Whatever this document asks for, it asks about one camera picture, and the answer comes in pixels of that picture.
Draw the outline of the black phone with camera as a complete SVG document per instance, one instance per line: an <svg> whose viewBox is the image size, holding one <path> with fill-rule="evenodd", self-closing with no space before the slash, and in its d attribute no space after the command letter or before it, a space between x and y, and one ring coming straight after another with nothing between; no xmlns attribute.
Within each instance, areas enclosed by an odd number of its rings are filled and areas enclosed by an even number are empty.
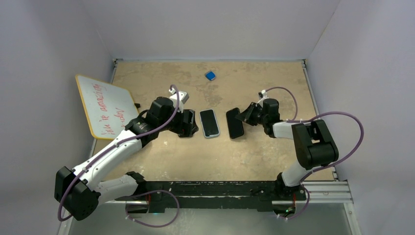
<svg viewBox="0 0 415 235"><path fill-rule="evenodd" d="M178 136L180 138L191 138L199 129L195 121L195 111L184 109L181 113L181 122Z"/></svg>

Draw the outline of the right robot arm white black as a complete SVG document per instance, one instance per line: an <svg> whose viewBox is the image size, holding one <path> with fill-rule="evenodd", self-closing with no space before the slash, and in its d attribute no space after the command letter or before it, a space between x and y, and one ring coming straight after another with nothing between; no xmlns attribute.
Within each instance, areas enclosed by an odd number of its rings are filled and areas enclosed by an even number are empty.
<svg viewBox="0 0 415 235"><path fill-rule="evenodd" d="M306 123L291 123L280 119L279 102L266 98L261 103L252 102L235 118L251 126L261 125L264 133L271 138L294 141L296 161L281 172L275 181L275 193L280 199L287 199L299 189L306 174L319 166L328 166L339 158L334 139L323 120Z"/></svg>

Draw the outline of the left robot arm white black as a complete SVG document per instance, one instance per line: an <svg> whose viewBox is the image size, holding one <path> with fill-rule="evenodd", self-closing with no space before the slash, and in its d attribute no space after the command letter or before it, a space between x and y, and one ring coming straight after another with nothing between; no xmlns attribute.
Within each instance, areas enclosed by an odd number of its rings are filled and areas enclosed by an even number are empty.
<svg viewBox="0 0 415 235"><path fill-rule="evenodd" d="M56 173L54 197L59 202L58 219L80 221L108 202L124 196L140 200L146 194L143 177L128 172L115 180L104 180L116 166L142 150L162 131L170 131L180 138L192 137L198 131L193 110L184 109L189 96L178 92L170 97L157 97L149 109L129 121L124 130L106 147L90 159L69 169L64 166Z"/></svg>

